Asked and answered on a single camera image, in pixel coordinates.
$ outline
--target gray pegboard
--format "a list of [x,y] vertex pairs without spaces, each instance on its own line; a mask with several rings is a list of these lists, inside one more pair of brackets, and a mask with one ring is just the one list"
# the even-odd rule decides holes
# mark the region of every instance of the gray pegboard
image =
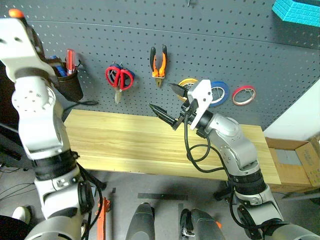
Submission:
[[[270,1],[191,0],[189,8],[183,0],[1,4],[4,15],[9,8],[23,6],[47,56],[64,58],[66,48],[79,53],[85,99],[100,102],[80,109],[153,116],[148,107],[153,103],[176,117],[181,102],[167,84],[189,77],[211,79],[226,82],[230,93],[254,85],[253,103],[235,106],[229,97],[211,110],[265,129],[320,75],[319,29],[281,22]],[[167,45],[169,63],[164,85],[157,88],[149,51],[155,46],[160,56],[162,44]],[[113,61],[136,74],[134,86],[118,105],[105,80],[105,69]]]

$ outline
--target orange-handled pliers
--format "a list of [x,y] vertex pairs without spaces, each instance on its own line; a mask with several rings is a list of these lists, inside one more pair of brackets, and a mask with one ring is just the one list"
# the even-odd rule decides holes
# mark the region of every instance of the orange-handled pliers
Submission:
[[167,66],[167,46],[162,45],[162,65],[158,70],[156,67],[156,48],[153,46],[150,50],[150,67],[152,70],[152,77],[155,78],[155,83],[158,88],[160,88],[162,79],[165,78],[166,74],[166,66]]

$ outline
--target yellow tape roll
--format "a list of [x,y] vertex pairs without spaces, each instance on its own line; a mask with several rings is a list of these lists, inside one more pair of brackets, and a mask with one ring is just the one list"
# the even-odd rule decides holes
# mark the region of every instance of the yellow tape roll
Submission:
[[[183,79],[181,82],[179,82],[178,85],[182,86],[182,87],[185,87],[187,89],[191,88],[191,86],[193,84],[195,84],[196,82],[198,82],[197,79],[194,79],[194,78],[186,78],[186,79]],[[185,97],[181,97],[181,96],[178,96],[178,99],[180,99],[182,102],[185,102],[187,99]]]

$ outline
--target red scissors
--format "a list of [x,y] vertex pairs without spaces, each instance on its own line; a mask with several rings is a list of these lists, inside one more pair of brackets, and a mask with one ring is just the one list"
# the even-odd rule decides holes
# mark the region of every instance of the red scissors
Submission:
[[105,70],[105,78],[114,88],[114,101],[116,104],[120,102],[122,91],[132,87],[135,80],[135,74],[127,68],[123,68],[119,64],[111,64]]

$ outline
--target gray floor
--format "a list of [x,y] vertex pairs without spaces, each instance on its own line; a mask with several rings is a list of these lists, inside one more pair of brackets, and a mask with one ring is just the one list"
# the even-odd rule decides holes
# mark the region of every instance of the gray floor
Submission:
[[[182,208],[199,208],[214,216],[222,223],[222,231],[227,240],[248,239],[242,228],[237,226],[229,212],[228,204],[215,201],[213,192],[221,187],[221,182],[191,177],[146,175],[136,173],[93,171],[101,181],[107,181],[103,195],[112,201],[112,211],[107,214],[107,240],[124,240],[129,223],[137,206],[149,202],[155,208],[155,234],[157,240],[178,239],[178,225]],[[0,173],[0,192],[16,184],[32,183],[32,170],[21,169],[12,173]],[[31,185],[24,190],[33,189]],[[138,193],[175,194],[187,196],[187,200],[141,199]],[[314,233],[320,234],[320,206],[310,200],[284,201],[283,194],[274,193],[284,218]],[[29,205],[33,210],[33,224],[43,220],[40,201],[35,190],[0,200],[0,215],[10,216],[17,206]],[[91,240],[97,239],[97,229],[90,232]]]

